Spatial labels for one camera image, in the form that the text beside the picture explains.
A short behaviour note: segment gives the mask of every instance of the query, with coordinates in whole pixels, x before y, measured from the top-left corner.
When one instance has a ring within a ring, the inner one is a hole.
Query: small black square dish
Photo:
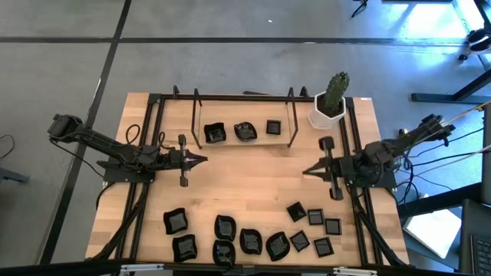
[[[322,209],[309,209],[308,224],[309,225],[323,225],[324,224],[324,212]]]
[[[205,125],[205,138],[207,143],[217,143],[227,140],[224,123]]]
[[[213,244],[215,265],[231,268],[236,263],[236,248],[230,241],[215,241]]]
[[[198,257],[198,249],[194,235],[184,235],[172,240],[172,249],[174,251],[174,261],[183,262]]]
[[[236,237],[236,221],[226,215],[217,215],[215,219],[215,236],[233,242]]]
[[[307,235],[303,230],[290,237],[290,241],[292,241],[292,244],[295,246],[295,249],[297,249],[297,252],[302,251],[310,245]]]
[[[262,237],[255,229],[242,229],[240,231],[240,248],[246,254],[260,255],[262,252]]]
[[[282,134],[282,122],[278,120],[267,120],[266,133],[275,135]]]
[[[172,235],[187,229],[186,210],[178,208],[163,213],[163,223],[166,225],[166,234]]]
[[[293,219],[293,222],[297,222],[299,219],[305,217],[307,213],[305,212],[304,208],[302,207],[302,204],[300,202],[296,202],[293,205],[290,205],[289,207],[286,208],[288,213]]]
[[[329,237],[315,240],[314,246],[319,258],[334,254],[334,250],[332,250],[331,240],[329,239]]]
[[[284,232],[278,232],[266,241],[266,251],[271,261],[279,261],[290,252],[290,243]]]
[[[339,218],[325,219],[325,233],[328,235],[341,235],[341,220]]]

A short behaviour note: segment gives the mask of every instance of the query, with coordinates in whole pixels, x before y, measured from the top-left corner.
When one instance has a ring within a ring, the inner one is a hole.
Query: concrete floor
[[[0,36],[110,37],[123,3],[5,0],[0,2]],[[363,13],[350,18],[357,6],[358,2],[344,0],[133,1],[123,36],[463,38],[466,34],[449,3],[371,0]],[[423,24],[422,18],[430,22]],[[27,185],[9,181],[0,185],[0,267],[36,262],[71,159],[48,143],[45,131],[55,113],[85,117],[108,48],[108,44],[0,44],[0,136],[10,133],[16,139],[14,152],[0,165],[31,176]],[[333,74],[347,71],[351,76],[347,95],[374,99],[381,135],[389,138],[401,127],[415,127],[430,113],[450,119],[471,108],[409,100],[413,92],[455,93],[484,72],[477,57],[458,62],[460,51],[356,44],[120,44],[94,129],[115,136],[127,92],[169,93],[176,84],[182,93],[198,87],[203,94],[253,90],[279,95],[289,87],[298,93],[306,86],[316,94]],[[457,120],[453,137],[482,127],[481,117],[473,113]],[[434,145],[425,143],[413,153]],[[414,162],[481,146],[482,134],[477,133]],[[0,140],[0,153],[8,147]],[[85,158],[90,163],[104,159],[90,150]],[[425,177],[456,188],[479,181],[480,171],[476,156]],[[405,177],[397,174],[399,180]],[[429,194],[445,191],[420,179],[414,182]],[[100,189],[101,179],[83,165],[54,261],[84,258]],[[417,257],[411,261],[428,266]]]

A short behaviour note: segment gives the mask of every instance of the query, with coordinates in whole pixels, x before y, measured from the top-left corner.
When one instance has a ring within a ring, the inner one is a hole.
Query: black floor stripe
[[[120,43],[296,43],[460,46],[463,38],[121,38]]]
[[[98,37],[0,37],[0,43],[47,43],[47,44],[93,44],[93,43],[293,43],[293,44],[373,44],[403,46],[460,46],[463,38],[98,38]]]
[[[124,2],[120,20],[117,24],[117,28],[109,48],[109,52],[107,53],[106,61],[104,62],[101,77],[99,79],[99,84],[97,85],[94,99],[92,100],[91,107],[87,114],[87,119],[85,120],[85,124],[88,127],[92,127],[94,125],[95,117],[97,116],[97,111],[99,110],[99,106],[101,105],[101,100],[104,94],[104,89],[106,87],[107,79],[109,77],[110,69],[114,61],[114,56],[116,55],[118,38],[121,36],[121,33],[123,31],[124,22],[126,21],[128,12],[130,10],[130,5],[131,5],[131,0],[126,0]],[[81,145],[81,144],[77,145],[77,150],[76,150],[77,156],[83,158],[86,149],[87,147],[85,145]],[[58,205],[56,215],[54,216],[53,223],[51,224],[51,230],[48,234],[48,239],[46,240],[46,244],[42,252],[42,256],[40,260],[41,265],[46,265],[51,263],[51,259],[53,258],[53,254],[56,249],[56,244],[58,242],[58,238],[60,236],[61,229],[63,227],[64,218],[67,214],[68,206],[70,205],[71,197],[75,189],[75,184],[77,183],[77,178],[78,178],[78,173],[80,172],[80,168],[81,168],[81,161],[79,159],[73,159],[73,163],[68,173],[68,177],[66,178],[66,182],[62,186],[63,192],[61,194],[61,201]]]
[[[103,37],[0,37],[0,43],[112,43],[114,38]]]

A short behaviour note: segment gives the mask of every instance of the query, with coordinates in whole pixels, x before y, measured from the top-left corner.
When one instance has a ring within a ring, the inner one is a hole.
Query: desk leg
[[[399,218],[427,214],[462,204],[464,199],[481,202],[481,182],[397,206]]]
[[[29,176],[23,176],[22,174],[12,172],[8,169],[3,169],[2,167],[0,167],[0,182],[3,179],[10,179],[21,183],[26,183],[27,181],[29,181]]]

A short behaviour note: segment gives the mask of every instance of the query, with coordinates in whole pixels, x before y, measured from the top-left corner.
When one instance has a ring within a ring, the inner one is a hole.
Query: wooden tabletop
[[[131,124],[141,125],[143,122],[148,95],[128,94],[117,133],[118,141],[124,141],[124,133]],[[227,102],[203,101],[203,106],[207,108],[224,104]],[[266,102],[239,101],[229,104],[249,105],[255,113],[267,112],[261,106],[271,105]],[[216,240],[213,231],[215,218],[217,215],[229,215],[237,223],[237,236],[233,244],[236,247],[238,265],[359,266],[361,263],[353,209],[343,179],[338,181],[344,193],[344,200],[335,201],[329,196],[331,183],[302,175],[302,170],[312,166],[319,157],[322,157],[323,152],[318,148],[319,137],[333,136],[335,144],[333,154],[343,156],[339,125],[336,124],[331,130],[313,129],[307,119],[311,105],[312,103],[296,103],[298,134],[291,148],[269,145],[204,146],[198,149],[190,131],[193,102],[166,100],[161,126],[161,130],[166,133],[164,144],[178,146],[177,135],[185,134],[188,149],[193,153],[208,156],[209,161],[188,172],[189,187],[186,188],[179,185],[179,171],[157,173],[155,182],[150,185],[137,260],[173,262],[173,238],[194,234],[198,258],[186,262],[212,264],[212,246]],[[371,99],[354,98],[354,105],[362,146],[379,140],[380,134]],[[151,126],[154,125],[156,112],[157,107],[153,109]],[[221,113],[217,115],[216,121],[221,121],[222,117],[227,116],[227,113]],[[346,114],[346,124],[350,148],[353,149],[349,114]],[[148,143],[150,143],[152,129],[151,127],[149,130]],[[120,226],[128,187],[128,183],[117,183],[101,197],[87,248],[87,257],[97,254]],[[394,199],[385,189],[371,189],[371,198],[377,228],[397,256],[408,262]],[[294,223],[289,217],[286,207],[297,201],[305,209],[323,209],[326,218],[341,219],[342,235],[329,235],[334,249],[333,255],[323,258],[318,258],[316,255],[313,241],[326,236],[323,226],[310,226],[308,218]],[[189,228],[174,235],[166,235],[163,213],[179,207],[186,209]],[[261,255],[246,255],[242,252],[238,237],[242,228],[254,228],[261,233],[263,240]],[[264,248],[265,241],[276,232],[284,231],[288,237],[291,237],[300,230],[308,236],[311,245],[301,252],[297,252],[292,246],[286,257],[271,262]],[[133,229],[131,228],[128,233],[124,257],[129,255],[128,245],[133,237]],[[374,262],[370,235],[366,229],[364,237],[368,259]]]

